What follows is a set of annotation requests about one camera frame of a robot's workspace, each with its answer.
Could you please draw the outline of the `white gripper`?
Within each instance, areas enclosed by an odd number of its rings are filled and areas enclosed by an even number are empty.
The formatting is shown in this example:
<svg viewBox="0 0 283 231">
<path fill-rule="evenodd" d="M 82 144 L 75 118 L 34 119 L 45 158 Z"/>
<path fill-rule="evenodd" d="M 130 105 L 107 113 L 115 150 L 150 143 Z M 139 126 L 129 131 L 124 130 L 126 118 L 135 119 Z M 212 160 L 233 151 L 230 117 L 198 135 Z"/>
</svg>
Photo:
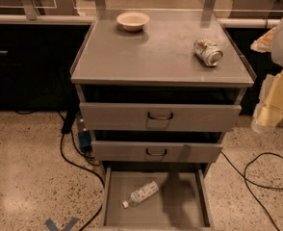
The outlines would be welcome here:
<svg viewBox="0 0 283 231">
<path fill-rule="evenodd" d="M 270 52 L 275 28 L 254 40 L 250 49 L 259 53 Z M 268 74 L 262 84 L 259 99 L 251 121 L 251 129 L 259 134 L 272 132 L 283 119 L 283 70 L 275 76 Z"/>
</svg>

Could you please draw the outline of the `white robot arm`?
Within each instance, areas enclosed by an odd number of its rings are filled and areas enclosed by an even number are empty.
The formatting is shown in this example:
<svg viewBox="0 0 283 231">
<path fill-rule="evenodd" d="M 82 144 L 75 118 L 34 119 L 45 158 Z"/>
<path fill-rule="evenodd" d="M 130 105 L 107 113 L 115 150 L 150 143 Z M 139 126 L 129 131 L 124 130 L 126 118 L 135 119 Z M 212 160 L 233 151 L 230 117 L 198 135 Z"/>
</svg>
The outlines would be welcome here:
<svg viewBox="0 0 283 231">
<path fill-rule="evenodd" d="M 260 53 L 270 52 L 271 60 L 282 67 L 275 76 L 266 76 L 251 122 L 254 132 L 267 133 L 283 119 L 283 18 L 274 28 L 254 40 L 250 48 Z"/>
</svg>

